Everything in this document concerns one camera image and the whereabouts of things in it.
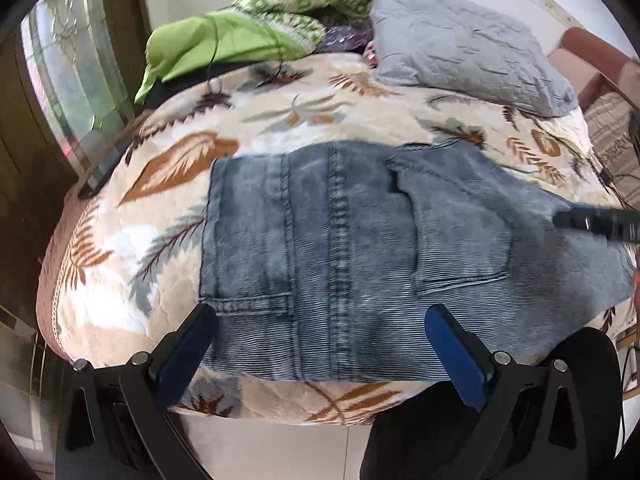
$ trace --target black cable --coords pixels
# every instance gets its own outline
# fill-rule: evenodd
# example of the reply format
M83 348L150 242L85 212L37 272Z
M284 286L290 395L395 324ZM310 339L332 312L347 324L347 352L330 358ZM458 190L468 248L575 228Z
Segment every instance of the black cable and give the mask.
M597 171L595 166L593 165L593 162L589 159L587 159L589 165L591 166L591 169L593 170L593 173L596 174L596 176L598 177L598 180L600 181L600 183L604 186L607 187L611 190L611 192L617 197L618 200L620 200L620 203L626 208L626 209L632 209L634 211L636 211L636 208L633 207L631 204L629 204L623 197L622 195L620 195L620 193L618 193L618 190L616 190L616 188L613 186L613 179L616 178L617 176L625 176L626 173L622 174L622 175L613 175L611 174L611 172L607 169L604 168L602 171Z
M611 175L612 179L614 179L614 178L623 178L623 177L629 177L629 178L634 178L636 180L640 180L640 176L632 175L630 173L620 173L620 174L617 174L617 175Z
M260 25L262 26L262 28L264 30L267 31L267 34L273 40L273 44L276 46L276 49L277 49L277 52L278 52L278 60L280 61L276 72L272 73L264 81L262 81L258 85L260 87L260 86L264 86L264 85L270 84L271 82L274 81L274 79L276 79L280 75L280 73L282 72L282 66L284 65L284 56L282 55L282 44L280 43L280 40L276 36L276 34L273 31L273 29L271 27L269 27L267 24L265 24L261 18L258 18L258 20L260 20Z
M622 382L622 393L625 392L625 373L626 373L626 364L629 361L629 354L631 354L632 350L640 350L640 348L638 348L638 346L636 346L635 344L631 345L629 347L629 350L626 351L626 356L625 356L625 363L622 366L622 378L621 378L621 382ZM623 407L622 409L622 444L621 447L625 445L625 439L626 439L626 428L625 428L625 409Z
M213 55L211 56L211 59L209 59L209 63L207 64L207 73L206 73L207 86L209 87L209 91L213 93L213 90L211 90L211 86L210 86L211 65L213 64L213 60L216 59L216 54L218 53L218 45L220 44L220 35L218 33L218 22L216 21L215 17L210 14L205 14L205 16L207 17L208 20L211 21L211 24L213 25L213 32L216 36L216 46L213 48Z

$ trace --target blue gripper pad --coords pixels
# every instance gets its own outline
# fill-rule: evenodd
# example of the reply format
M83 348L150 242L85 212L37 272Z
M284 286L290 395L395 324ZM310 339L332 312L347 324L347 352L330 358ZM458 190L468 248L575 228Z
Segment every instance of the blue gripper pad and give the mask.
M482 411L492 370L487 348L474 334L465 332L442 304L427 309L424 332L462 402Z
M212 307L199 304L176 332L169 333L152 353L159 368L151 371L156 382L156 406L165 410L182 400L193 375L218 330Z

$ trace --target floral bedspread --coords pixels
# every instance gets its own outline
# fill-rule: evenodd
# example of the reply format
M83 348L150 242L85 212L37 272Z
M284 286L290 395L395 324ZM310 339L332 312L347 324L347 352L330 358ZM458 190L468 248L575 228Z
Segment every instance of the floral bedspread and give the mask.
M237 70L178 94L146 119L97 197L69 198L38 290L41 330L56 351L117 365L180 325L198 299L208 170L222 155L284 153L330 140L399 146L459 137L569 200L619 205L596 177L579 108L541 120L450 91L385 87L355 54L277 66ZM626 302L591 324L613 335L632 322ZM261 381L200 368L176 410L356 424L427 386Z

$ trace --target metal bolt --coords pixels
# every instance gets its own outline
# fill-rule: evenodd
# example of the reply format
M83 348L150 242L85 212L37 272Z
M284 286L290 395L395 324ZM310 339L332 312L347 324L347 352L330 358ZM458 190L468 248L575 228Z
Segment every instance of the metal bolt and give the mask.
M143 365L149 361L149 354L146 352L136 352L131 358L131 362L135 365Z
M74 362L74 370L76 372L81 372L86 368L86 359L79 358Z
M567 364L564 361L562 361L562 359L556 359L554 361L554 368L559 372L565 372L569 369Z
M511 362L511 356L507 352L496 352L494 359L500 365L508 365Z

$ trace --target glass pane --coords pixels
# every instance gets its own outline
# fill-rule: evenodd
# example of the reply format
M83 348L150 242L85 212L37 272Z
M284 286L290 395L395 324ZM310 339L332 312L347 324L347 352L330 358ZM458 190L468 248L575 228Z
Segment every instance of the glass pane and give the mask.
M134 117L102 0L40 0L21 32L40 107L62 152L82 173Z

